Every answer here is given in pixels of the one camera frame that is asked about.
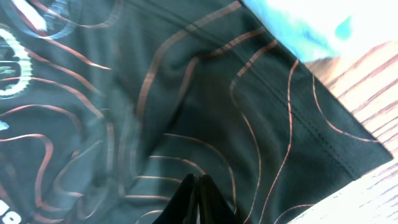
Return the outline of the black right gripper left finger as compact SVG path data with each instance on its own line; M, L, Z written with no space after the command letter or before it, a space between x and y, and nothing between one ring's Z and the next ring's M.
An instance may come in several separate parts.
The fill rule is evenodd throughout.
M197 216L198 179L188 174L153 224L196 224Z

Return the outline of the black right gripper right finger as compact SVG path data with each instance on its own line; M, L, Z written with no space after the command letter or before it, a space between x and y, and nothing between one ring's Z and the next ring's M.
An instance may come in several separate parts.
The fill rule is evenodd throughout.
M201 224L238 224L220 190L209 175L198 180L198 203Z

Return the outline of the black printed cycling jersey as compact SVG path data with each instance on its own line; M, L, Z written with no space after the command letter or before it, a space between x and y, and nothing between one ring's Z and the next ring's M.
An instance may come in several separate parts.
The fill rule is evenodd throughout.
M2 223L153 223L188 174L287 223L391 160L242 1L1 2Z

